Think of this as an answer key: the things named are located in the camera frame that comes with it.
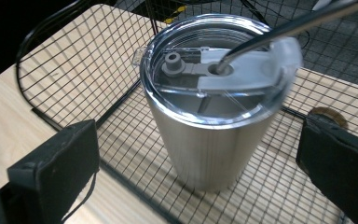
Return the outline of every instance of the dark background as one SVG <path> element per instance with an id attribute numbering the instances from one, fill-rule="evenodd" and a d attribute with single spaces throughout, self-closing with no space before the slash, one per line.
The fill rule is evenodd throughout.
<path id="1" fill-rule="evenodd" d="M 0 0 L 0 74 L 15 62 L 21 41 L 39 22 L 73 2 Z"/>

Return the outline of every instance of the wire basket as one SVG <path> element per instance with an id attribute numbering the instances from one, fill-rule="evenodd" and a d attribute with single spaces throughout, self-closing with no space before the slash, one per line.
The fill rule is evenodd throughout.
<path id="1" fill-rule="evenodd" d="M 314 107 L 336 110 L 358 136 L 358 13 L 297 36 L 304 68 L 241 178 L 218 193 L 177 180 L 131 64 L 134 52 L 173 21 L 226 13 L 275 27 L 310 13 L 316 2 L 79 0 L 27 36 L 17 80 L 33 111 L 56 130 L 96 119 L 101 167 L 169 222 L 345 223 L 297 167 L 296 151 Z"/>

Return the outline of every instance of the wooden table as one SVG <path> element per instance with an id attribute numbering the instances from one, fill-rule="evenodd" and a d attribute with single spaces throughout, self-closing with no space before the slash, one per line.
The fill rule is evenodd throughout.
<path id="1" fill-rule="evenodd" d="M 293 91 L 289 94 L 285 105 L 305 114 L 315 106 L 332 106 L 337 110 L 341 109 L 350 122 L 350 130 L 358 133 L 358 126 L 354 125 L 358 123 L 357 85 L 312 71 L 299 70 Z M 14 67 L 9 67 L 0 75 L 0 187 L 7 182 L 6 168 L 53 134 L 55 131 L 37 117 L 23 100 L 16 84 Z M 274 136 L 274 138 L 279 140 L 281 136 Z M 104 171 L 98 173 L 96 188 L 89 200 L 68 221 L 73 223 L 164 222 L 159 215 Z"/>

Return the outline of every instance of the light wood surface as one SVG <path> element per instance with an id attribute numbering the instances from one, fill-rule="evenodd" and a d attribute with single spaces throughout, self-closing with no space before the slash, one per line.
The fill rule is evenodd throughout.
<path id="1" fill-rule="evenodd" d="M 109 25 L 107 25 L 108 23 L 98 22 L 106 18 L 107 21 L 111 21 Z M 90 27 L 94 28 L 92 28 L 91 33 L 87 33 Z M 109 38 L 111 37 L 109 34 L 112 32 L 106 30 L 106 28 L 117 31 L 113 38 Z M 114 102 L 123 90 L 128 88 L 129 83 L 131 84 L 137 78 L 138 74 L 131 66 L 131 55 L 137 47 L 144 46 L 149 37 L 153 35 L 149 28 L 148 19 L 107 6 L 92 7 L 77 18 L 75 22 L 65 26 L 51 39 L 32 51 L 38 62 L 27 61 L 22 65 L 22 69 L 28 72 L 33 71 L 32 74 L 35 79 L 47 76 L 35 86 L 32 86 L 31 78 L 25 78 L 23 85 L 25 88 L 31 88 L 30 96 L 36 95 L 48 87 L 48 90 L 39 95 L 40 99 L 46 100 L 41 105 L 42 108 L 48 110 L 50 107 L 56 106 L 52 107 L 53 109 L 48 113 L 58 111 L 60 107 L 66 106 L 67 110 L 63 110 L 58 117 L 72 116 L 70 111 L 84 108 L 84 114 L 78 116 L 77 119 L 98 118 L 101 116 L 100 112 L 103 111 L 103 108 Z M 84 35 L 86 39 L 95 39 L 99 36 L 95 43 L 106 43 L 106 45 L 99 47 L 90 45 L 89 50 L 97 49 L 93 56 L 94 60 L 84 56 L 90 55 L 88 51 L 81 51 L 88 43 L 76 42 L 79 35 Z M 59 53 L 60 48 L 65 47 L 69 47 L 65 54 L 59 54 L 52 61 L 51 55 Z M 96 59 L 102 52 L 106 52 L 106 55 L 103 53 L 106 63 L 98 63 L 98 59 Z M 63 63 L 71 57 L 70 62 Z M 117 66 L 116 62 L 120 60 L 122 66 Z M 107 68 L 109 68 L 109 72 L 105 73 L 104 70 Z M 97 70 L 95 76 L 101 77 L 101 79 L 92 79 L 87 76 L 87 73 L 79 72 L 84 69 Z M 315 106 L 332 106 L 343 113 L 344 117 L 350 122 L 350 131 L 358 134 L 357 85 L 302 69 L 298 71 L 298 78 L 285 104 L 305 114 Z M 125 176 L 130 176 L 135 183 L 146 178 L 149 181 L 146 194 L 154 195 L 157 200 L 175 203 L 171 208 L 169 204 L 163 204 L 163 206 L 170 208 L 172 213 L 179 214 L 182 220 L 189 220 L 197 208 L 198 212 L 194 216 L 194 218 L 197 218 L 196 220 L 213 221 L 213 216 L 219 214 L 219 210 L 216 207 L 211 208 L 209 205 L 221 200 L 221 198 L 212 194 L 205 194 L 203 198 L 205 200 L 211 199 L 210 201 L 193 200 L 188 191 L 177 185 L 172 186 L 175 175 L 169 164 L 168 155 L 162 148 L 163 143 L 140 88 L 115 113 L 115 116 L 112 116 L 99 130 L 103 159 L 116 166 Z M 258 207 L 268 209 L 272 217 L 277 216 L 278 211 L 282 211 L 282 207 L 284 207 L 283 211 L 287 211 L 287 214 L 296 213 L 305 218 L 310 216 L 309 211 L 296 208 L 299 204 L 303 207 L 310 206 L 309 198 L 313 198 L 315 204 L 328 203 L 320 194 L 315 193 L 314 186 L 307 181 L 306 177 L 298 175 L 295 170 L 296 163 L 293 161 L 295 152 L 292 148 L 297 144 L 300 129 L 300 121 L 278 115 L 245 171 L 248 175 L 243 178 L 245 187 L 239 189 L 239 191 L 248 192 L 247 203 L 240 202 L 241 195 L 238 195 L 237 198 L 230 198 L 230 200 L 236 201 L 230 203 L 230 206 L 237 203 L 238 208 L 246 211 L 246 209 L 249 210 L 249 204 L 257 204 Z M 6 168 L 53 134 L 55 132 L 31 112 L 31 107 L 22 99 L 15 83 L 14 68 L 8 68 L 0 76 L 0 187 L 7 182 Z M 258 188 L 257 185 L 250 185 L 250 187 L 246 187 L 246 184 L 249 184 L 246 182 L 249 176 L 254 179 L 259 178 L 265 186 Z M 139 187 L 146 189 L 146 185 L 142 181 L 139 181 Z M 291 189 L 290 193 L 286 192 L 288 199 L 281 199 L 280 194 L 276 194 L 276 192 L 288 189 Z M 84 197 L 84 194 L 83 192 L 79 196 L 79 200 Z M 304 200 L 301 194 L 309 194 L 309 197 Z M 223 193 L 222 197 L 229 198 L 231 195 Z M 266 202 L 263 201 L 266 197 L 284 202 L 266 205 Z M 333 215 L 338 210 L 334 205 L 328 207 L 330 212 L 327 213 L 325 218 L 333 222 L 335 218 Z M 238 208 L 228 207 L 224 209 L 236 211 Z M 318 214 L 324 213 L 322 207 L 317 206 L 312 211 L 315 212 L 316 215 L 313 216 L 316 217 L 319 216 Z M 291 221 L 290 218 L 292 217 L 287 216 L 287 221 Z M 93 194 L 68 222 L 159 223 L 164 222 L 164 220 L 108 174 L 100 171 Z"/>

